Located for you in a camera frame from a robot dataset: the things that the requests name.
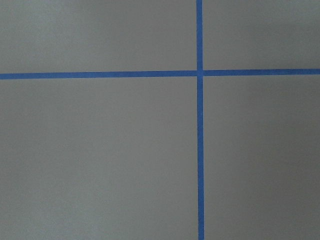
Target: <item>gray surface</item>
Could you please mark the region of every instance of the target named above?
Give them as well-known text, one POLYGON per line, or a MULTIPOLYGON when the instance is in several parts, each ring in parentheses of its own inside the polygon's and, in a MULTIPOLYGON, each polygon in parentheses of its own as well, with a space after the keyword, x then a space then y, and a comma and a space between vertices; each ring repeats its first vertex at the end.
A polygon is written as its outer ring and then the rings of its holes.
POLYGON ((197 239, 196 79, 0 81, 0 239, 197 239))
POLYGON ((194 70, 194 0, 2 0, 0 73, 194 70))
POLYGON ((320 68, 319 12, 318 0, 203 0, 204 68, 320 68))
POLYGON ((319 76, 204 80, 207 240, 320 236, 319 76))

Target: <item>blue painter's tape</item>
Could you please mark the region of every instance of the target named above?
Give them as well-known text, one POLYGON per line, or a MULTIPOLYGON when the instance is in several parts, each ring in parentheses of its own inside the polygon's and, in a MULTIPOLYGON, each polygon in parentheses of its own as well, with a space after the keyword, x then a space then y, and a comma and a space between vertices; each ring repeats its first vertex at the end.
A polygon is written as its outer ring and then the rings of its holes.
POLYGON ((203 6, 196 1, 198 240, 205 239, 203 6))
POLYGON ((177 71, 97 71, 97 72, 36 72, 2 73, 0 80, 13 79, 92 79, 92 78, 144 78, 144 77, 195 77, 195 70, 177 71))
POLYGON ((205 70, 204 76, 266 76, 266 75, 318 75, 320 68, 311 69, 239 69, 205 70))

